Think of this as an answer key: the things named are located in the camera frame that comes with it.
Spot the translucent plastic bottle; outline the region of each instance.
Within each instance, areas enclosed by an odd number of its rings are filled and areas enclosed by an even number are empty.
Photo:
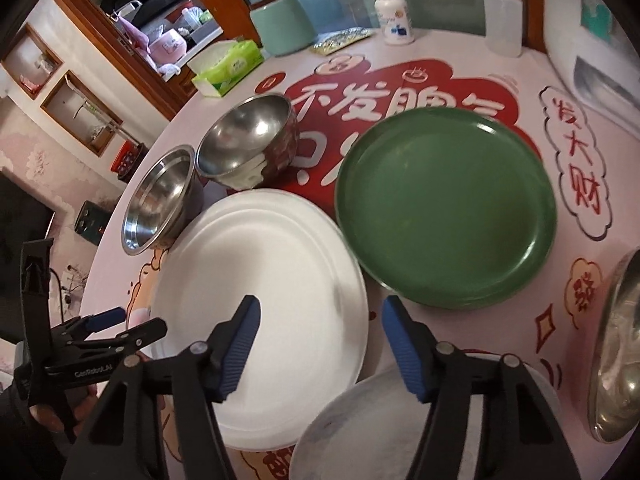
[[[496,54],[522,52],[522,0],[484,0],[486,44]]]
[[[404,45],[413,42],[414,31],[406,0],[376,0],[375,7],[385,43]]]

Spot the green plate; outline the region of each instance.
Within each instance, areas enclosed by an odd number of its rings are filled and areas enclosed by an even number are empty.
[[[512,296],[556,234],[540,159],[507,127],[456,108],[416,108],[373,126],[344,159],[335,208],[371,276],[444,308]]]

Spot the foil packet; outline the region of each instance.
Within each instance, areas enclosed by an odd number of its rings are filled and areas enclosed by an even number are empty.
[[[316,54],[322,54],[328,56],[356,41],[364,40],[373,35],[373,30],[370,28],[352,27],[338,32],[331,32],[321,41],[318,41],[315,45],[309,47],[309,50]]]

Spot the white plate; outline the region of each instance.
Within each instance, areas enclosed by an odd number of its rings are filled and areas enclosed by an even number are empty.
[[[367,345],[360,267],[338,227],[311,202],[261,189],[214,204],[163,264],[152,315],[168,326],[155,358],[176,355],[231,318],[245,294],[262,321],[238,390],[215,404],[227,446],[292,446],[355,384]]]
[[[499,356],[470,354],[489,360]],[[527,367],[558,417],[556,391]],[[474,477],[483,396],[471,397],[458,480]],[[424,430],[430,404],[407,391],[394,367],[357,384],[329,404],[307,428],[291,459],[290,480],[404,480]]]

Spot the plate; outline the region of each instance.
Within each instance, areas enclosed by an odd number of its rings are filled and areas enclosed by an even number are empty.
[[[281,449],[355,384],[369,329],[364,280],[338,227],[311,202],[237,193],[196,218],[167,255],[152,315],[168,332],[153,357],[206,339],[245,294],[260,300],[260,329],[238,389],[214,409],[227,446]]]
[[[492,361],[500,356],[470,354]],[[554,415],[560,402],[551,384],[527,367]],[[471,397],[459,480],[476,472],[482,428],[480,395]],[[291,459],[290,480],[404,480],[424,430],[430,405],[407,391],[394,367],[329,404],[307,428]]]
[[[373,126],[344,159],[335,206],[369,274],[444,308],[506,300],[540,270],[556,234],[553,190],[533,150],[456,108]]]

